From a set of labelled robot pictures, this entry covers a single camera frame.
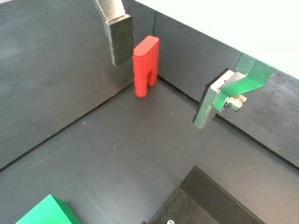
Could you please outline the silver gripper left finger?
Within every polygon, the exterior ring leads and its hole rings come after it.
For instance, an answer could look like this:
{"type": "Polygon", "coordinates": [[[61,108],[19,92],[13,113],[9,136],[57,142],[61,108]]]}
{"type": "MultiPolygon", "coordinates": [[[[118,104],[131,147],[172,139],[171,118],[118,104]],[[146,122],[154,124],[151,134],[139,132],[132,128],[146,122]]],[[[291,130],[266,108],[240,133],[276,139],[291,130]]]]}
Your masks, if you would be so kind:
{"type": "Polygon", "coordinates": [[[134,54],[134,19],[122,0],[92,0],[102,16],[112,64],[120,66],[134,54]]]}

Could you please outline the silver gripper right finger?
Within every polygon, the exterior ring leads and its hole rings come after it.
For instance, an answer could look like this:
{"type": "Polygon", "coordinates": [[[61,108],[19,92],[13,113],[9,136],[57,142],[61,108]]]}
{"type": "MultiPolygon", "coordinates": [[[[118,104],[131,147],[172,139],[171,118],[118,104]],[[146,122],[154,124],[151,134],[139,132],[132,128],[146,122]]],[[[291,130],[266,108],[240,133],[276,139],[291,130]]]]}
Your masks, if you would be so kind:
{"type": "Polygon", "coordinates": [[[260,89],[276,69],[260,60],[242,54],[236,68],[226,69],[207,85],[192,123],[202,130],[224,109],[239,111],[247,101],[246,93],[260,89]]]}

